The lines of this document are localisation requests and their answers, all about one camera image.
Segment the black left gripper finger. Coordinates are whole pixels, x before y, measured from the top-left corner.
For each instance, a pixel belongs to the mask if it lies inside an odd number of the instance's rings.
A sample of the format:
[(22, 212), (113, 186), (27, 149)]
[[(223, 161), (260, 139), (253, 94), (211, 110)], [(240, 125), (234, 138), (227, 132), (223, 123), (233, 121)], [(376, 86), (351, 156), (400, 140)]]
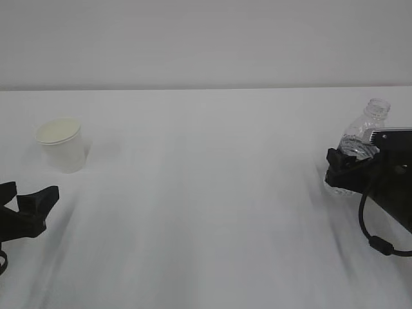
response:
[(59, 188), (18, 195), (1, 208), (1, 241), (36, 238), (46, 230), (46, 218), (59, 200)]
[(0, 206), (5, 206), (17, 196), (17, 186), (15, 182), (6, 182), (0, 185)]

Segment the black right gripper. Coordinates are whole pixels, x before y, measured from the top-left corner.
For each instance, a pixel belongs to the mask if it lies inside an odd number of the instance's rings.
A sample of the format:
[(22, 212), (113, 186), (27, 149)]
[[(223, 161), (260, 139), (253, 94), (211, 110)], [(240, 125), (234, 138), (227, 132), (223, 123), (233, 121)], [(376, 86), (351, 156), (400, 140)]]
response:
[(411, 153), (378, 152), (357, 160), (329, 148), (324, 178), (333, 188), (366, 193), (406, 230), (411, 231)]

